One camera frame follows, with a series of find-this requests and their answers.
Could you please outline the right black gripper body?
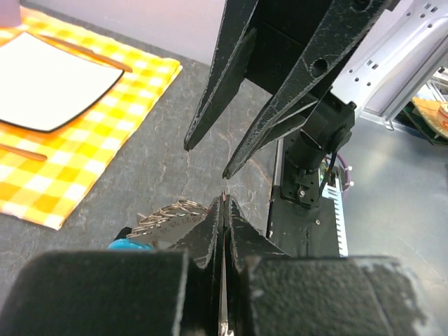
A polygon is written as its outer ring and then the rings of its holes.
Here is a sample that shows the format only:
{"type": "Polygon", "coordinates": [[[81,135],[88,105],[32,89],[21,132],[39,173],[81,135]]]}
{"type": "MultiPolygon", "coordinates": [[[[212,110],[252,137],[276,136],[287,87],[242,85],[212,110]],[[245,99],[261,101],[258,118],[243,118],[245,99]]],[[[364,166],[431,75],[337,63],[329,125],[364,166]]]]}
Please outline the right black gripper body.
{"type": "MultiPolygon", "coordinates": [[[[246,77],[272,96],[305,50],[333,1],[257,1],[250,28],[257,31],[246,77]]],[[[331,71],[304,98],[317,104],[334,80],[331,71]]]]}

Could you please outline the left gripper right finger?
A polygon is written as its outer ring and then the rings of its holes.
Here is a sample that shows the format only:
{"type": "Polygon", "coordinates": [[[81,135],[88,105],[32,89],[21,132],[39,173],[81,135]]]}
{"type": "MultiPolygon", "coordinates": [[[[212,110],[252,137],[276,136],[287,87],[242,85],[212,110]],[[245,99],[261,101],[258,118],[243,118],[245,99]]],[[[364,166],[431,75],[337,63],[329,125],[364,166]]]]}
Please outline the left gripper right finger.
{"type": "Polygon", "coordinates": [[[439,335],[417,276],[388,256],[294,258],[223,208],[227,311],[236,335],[439,335]]]}

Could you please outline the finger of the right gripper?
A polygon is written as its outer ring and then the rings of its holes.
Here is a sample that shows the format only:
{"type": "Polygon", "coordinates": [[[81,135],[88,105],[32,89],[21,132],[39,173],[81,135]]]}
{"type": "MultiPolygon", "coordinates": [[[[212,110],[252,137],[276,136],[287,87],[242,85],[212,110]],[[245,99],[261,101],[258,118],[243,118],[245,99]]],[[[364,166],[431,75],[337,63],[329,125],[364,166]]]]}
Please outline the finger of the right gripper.
{"type": "Polygon", "coordinates": [[[274,124],[362,39],[388,1],[333,1],[280,88],[263,106],[223,171],[230,179],[258,150],[274,124]]]}
{"type": "Polygon", "coordinates": [[[257,31],[250,28],[257,1],[226,1],[206,88],[185,135],[191,151],[239,91],[246,77],[257,31]]]}

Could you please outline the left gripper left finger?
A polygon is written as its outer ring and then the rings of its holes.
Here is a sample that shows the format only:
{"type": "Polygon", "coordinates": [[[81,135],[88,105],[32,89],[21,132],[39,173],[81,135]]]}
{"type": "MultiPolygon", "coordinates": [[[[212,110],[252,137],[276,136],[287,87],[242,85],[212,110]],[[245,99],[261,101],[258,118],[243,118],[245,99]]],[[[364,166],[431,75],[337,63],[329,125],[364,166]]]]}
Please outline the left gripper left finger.
{"type": "Polygon", "coordinates": [[[29,261],[2,335],[217,335],[223,199],[168,249],[54,250],[29,261]]]}

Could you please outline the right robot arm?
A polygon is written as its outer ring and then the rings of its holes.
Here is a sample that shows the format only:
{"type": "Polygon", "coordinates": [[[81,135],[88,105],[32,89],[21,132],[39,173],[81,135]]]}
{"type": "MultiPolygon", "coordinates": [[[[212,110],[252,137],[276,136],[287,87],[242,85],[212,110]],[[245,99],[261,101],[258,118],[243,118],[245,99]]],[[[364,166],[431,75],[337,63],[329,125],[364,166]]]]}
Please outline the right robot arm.
{"type": "Polygon", "coordinates": [[[411,1],[364,53],[356,49],[388,8],[387,1],[227,1],[206,88],[185,135],[192,150],[244,80],[270,93],[229,159],[233,177],[257,151],[294,134],[283,167],[284,196],[319,205],[326,155],[351,137],[365,105],[388,79],[447,33],[446,1],[411,1]]]}

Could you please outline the gold knife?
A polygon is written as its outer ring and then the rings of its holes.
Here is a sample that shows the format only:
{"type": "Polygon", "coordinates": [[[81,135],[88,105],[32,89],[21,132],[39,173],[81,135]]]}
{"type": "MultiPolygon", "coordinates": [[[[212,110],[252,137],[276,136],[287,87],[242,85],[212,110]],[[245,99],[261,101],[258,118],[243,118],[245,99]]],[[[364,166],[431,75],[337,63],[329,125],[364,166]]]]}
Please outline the gold knife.
{"type": "Polygon", "coordinates": [[[61,46],[67,47],[69,49],[75,50],[75,51],[80,52],[84,55],[87,55],[95,60],[99,60],[100,62],[108,64],[117,69],[121,69],[128,73],[133,72],[132,67],[130,67],[122,62],[119,62],[118,60],[112,59],[112,58],[104,56],[104,55],[100,55],[100,54],[94,52],[93,50],[83,47],[81,45],[76,45],[74,43],[70,43],[70,42],[62,40],[60,38],[55,38],[52,36],[46,36],[46,35],[42,35],[42,34],[37,34],[36,37],[43,38],[43,40],[45,42],[56,43],[57,45],[61,45],[61,46]]]}

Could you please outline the orange checkered cloth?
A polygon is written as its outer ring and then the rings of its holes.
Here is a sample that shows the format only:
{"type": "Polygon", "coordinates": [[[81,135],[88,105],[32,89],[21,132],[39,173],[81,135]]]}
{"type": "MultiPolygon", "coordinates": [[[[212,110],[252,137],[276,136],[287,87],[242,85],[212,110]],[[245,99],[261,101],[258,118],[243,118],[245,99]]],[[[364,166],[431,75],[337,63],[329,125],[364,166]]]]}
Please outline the orange checkered cloth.
{"type": "Polygon", "coordinates": [[[1,142],[45,155],[37,161],[1,152],[1,212],[58,230],[182,69],[112,38],[22,8],[22,24],[3,28],[1,42],[22,32],[64,39],[130,67],[106,96],[68,125],[43,134],[2,124],[1,142]]]}

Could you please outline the white square plate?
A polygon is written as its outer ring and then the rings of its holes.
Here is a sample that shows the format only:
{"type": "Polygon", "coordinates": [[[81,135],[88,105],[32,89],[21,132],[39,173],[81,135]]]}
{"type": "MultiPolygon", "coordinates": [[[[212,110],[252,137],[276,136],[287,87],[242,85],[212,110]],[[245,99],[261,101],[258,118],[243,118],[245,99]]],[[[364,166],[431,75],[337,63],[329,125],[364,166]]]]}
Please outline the white square plate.
{"type": "Polygon", "coordinates": [[[95,105],[123,74],[23,32],[1,46],[1,121],[51,132],[95,105]]]}

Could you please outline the lilac cup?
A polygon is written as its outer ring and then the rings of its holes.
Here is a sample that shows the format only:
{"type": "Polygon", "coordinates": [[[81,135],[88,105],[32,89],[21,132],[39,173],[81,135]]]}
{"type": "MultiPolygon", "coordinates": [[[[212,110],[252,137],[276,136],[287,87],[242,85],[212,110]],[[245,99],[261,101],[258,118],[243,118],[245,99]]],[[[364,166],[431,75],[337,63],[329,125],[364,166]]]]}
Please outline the lilac cup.
{"type": "Polygon", "coordinates": [[[21,25],[22,17],[19,0],[0,0],[0,26],[17,27],[21,25]]]}

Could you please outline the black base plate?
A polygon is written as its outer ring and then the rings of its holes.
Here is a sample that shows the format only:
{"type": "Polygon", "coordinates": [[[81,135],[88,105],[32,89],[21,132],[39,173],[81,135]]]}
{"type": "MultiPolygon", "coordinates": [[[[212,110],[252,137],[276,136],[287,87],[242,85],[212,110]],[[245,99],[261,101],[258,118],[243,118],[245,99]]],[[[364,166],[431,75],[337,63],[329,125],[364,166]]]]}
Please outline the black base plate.
{"type": "Polygon", "coordinates": [[[289,200],[293,192],[282,181],[287,145],[277,141],[266,237],[293,257],[340,257],[333,201],[321,196],[320,205],[305,209],[289,200]]]}

